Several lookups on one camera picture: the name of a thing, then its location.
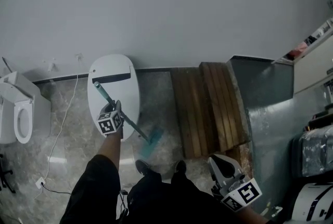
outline white cable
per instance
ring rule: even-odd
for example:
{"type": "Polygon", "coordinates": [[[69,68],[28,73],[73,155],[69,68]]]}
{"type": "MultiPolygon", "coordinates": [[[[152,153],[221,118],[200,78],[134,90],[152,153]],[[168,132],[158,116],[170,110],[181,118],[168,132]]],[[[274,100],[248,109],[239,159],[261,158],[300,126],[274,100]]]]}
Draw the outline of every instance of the white cable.
{"type": "MultiPolygon", "coordinates": [[[[57,141],[58,141],[58,138],[59,138],[59,136],[60,136],[60,134],[61,134],[61,132],[62,132],[63,125],[64,125],[65,120],[66,120],[67,112],[68,112],[68,110],[69,110],[69,108],[70,108],[70,106],[71,106],[72,100],[73,100],[73,98],[74,98],[74,96],[75,96],[75,91],[76,91],[76,86],[78,85],[78,81],[79,81],[79,74],[76,75],[76,83],[75,83],[75,87],[74,87],[73,96],[72,96],[71,100],[69,101],[68,107],[67,107],[66,112],[65,112],[65,116],[63,117],[63,121],[62,121],[62,124],[61,124],[60,132],[58,133],[58,135],[57,135],[57,137],[56,137],[56,141],[54,142],[54,144],[53,144],[53,146],[52,146],[52,149],[51,149],[50,155],[48,156],[48,161],[47,161],[47,173],[46,173],[46,176],[43,178],[44,181],[45,181],[45,184],[46,184],[46,179],[47,179],[48,173],[50,172],[50,159],[51,159],[51,156],[52,156],[52,153],[53,153],[53,149],[54,149],[54,147],[56,146],[57,141]]],[[[43,192],[43,188],[41,188],[41,192],[40,192],[36,197],[34,197],[34,200],[35,200],[38,196],[40,196],[40,195],[42,194],[42,192],[43,192]]]]}

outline black shoe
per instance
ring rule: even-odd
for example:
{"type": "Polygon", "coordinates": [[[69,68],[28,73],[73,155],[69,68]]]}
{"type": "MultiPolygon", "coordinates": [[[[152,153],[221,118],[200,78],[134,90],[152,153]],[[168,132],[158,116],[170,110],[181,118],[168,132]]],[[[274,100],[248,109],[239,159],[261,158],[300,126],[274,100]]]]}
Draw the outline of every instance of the black shoe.
{"type": "Polygon", "coordinates": [[[141,173],[143,176],[146,176],[149,173],[149,171],[151,170],[150,166],[143,160],[135,161],[135,166],[136,166],[137,171],[139,173],[141,173]]]}
{"type": "Polygon", "coordinates": [[[186,163],[184,160],[179,160],[175,165],[175,173],[186,173],[186,163]]]}

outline gray wall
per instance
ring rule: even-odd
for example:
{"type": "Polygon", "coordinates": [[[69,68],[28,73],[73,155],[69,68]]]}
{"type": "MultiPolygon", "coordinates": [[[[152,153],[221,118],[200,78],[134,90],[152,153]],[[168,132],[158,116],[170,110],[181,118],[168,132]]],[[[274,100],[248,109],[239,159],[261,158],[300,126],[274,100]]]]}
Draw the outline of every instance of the gray wall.
{"type": "Polygon", "coordinates": [[[31,80],[86,73],[111,53],[128,55],[137,68],[196,66],[232,55],[276,59],[331,15],[326,2],[0,0],[1,55],[31,80]],[[57,71],[48,73],[53,59],[57,71]]]}

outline black chair base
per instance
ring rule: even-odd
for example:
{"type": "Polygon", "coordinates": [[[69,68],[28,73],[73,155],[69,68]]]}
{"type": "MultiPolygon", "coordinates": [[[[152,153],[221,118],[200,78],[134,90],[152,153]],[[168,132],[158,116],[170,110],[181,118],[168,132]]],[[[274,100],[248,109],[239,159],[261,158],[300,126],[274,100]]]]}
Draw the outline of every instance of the black chair base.
{"type": "Polygon", "coordinates": [[[2,187],[3,188],[8,188],[12,193],[16,193],[11,187],[10,185],[8,184],[6,178],[5,178],[5,175],[6,174],[11,174],[12,175],[12,170],[8,170],[6,172],[4,172],[2,170],[2,166],[1,166],[1,160],[0,160],[0,181],[1,181],[1,184],[2,184],[2,187]]]}

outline white toilet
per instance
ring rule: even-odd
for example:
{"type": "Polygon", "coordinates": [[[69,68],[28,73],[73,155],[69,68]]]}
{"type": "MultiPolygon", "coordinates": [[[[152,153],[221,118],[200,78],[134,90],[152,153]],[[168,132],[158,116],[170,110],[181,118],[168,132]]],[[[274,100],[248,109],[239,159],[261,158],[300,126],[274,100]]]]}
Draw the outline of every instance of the white toilet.
{"type": "MultiPolygon", "coordinates": [[[[92,64],[87,89],[89,109],[94,122],[101,109],[108,103],[96,90],[95,82],[99,82],[113,100],[120,100],[122,111],[137,124],[140,114],[140,93],[131,60],[124,55],[107,55],[92,64]]],[[[132,126],[124,123],[122,140],[129,138],[133,131],[132,126]]]]}
{"type": "Polygon", "coordinates": [[[0,78],[0,143],[27,143],[32,135],[48,136],[51,103],[18,72],[0,78]]]}

